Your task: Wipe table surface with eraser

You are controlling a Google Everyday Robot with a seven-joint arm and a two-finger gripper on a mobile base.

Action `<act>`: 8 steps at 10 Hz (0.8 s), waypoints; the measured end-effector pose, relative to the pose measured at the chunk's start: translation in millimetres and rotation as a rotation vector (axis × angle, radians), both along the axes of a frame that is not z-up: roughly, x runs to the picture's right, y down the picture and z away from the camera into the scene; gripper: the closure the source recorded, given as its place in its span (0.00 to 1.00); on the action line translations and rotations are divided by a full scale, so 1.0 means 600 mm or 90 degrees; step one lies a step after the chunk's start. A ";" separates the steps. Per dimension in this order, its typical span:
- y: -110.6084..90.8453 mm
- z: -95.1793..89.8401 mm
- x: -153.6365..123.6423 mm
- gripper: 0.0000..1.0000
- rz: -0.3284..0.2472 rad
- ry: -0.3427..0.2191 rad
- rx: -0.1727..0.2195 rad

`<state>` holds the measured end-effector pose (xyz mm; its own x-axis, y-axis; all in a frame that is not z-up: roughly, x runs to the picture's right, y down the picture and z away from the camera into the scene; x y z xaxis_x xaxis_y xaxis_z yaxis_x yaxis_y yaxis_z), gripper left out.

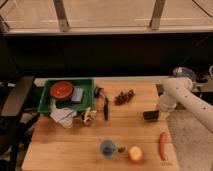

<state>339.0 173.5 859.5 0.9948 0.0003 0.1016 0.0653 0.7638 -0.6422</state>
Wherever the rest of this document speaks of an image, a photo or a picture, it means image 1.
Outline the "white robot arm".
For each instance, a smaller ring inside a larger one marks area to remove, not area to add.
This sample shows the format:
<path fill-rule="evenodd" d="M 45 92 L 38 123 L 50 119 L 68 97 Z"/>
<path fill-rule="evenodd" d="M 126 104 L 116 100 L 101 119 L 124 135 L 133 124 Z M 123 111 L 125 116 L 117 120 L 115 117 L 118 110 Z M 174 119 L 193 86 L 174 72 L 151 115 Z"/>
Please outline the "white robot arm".
<path fill-rule="evenodd" d="M 177 103 L 181 103 L 213 134 L 213 105 L 195 96 L 192 93 L 193 87 L 193 81 L 188 77 L 166 79 L 163 83 L 163 94 L 155 109 L 160 113 L 169 113 L 176 108 Z"/>

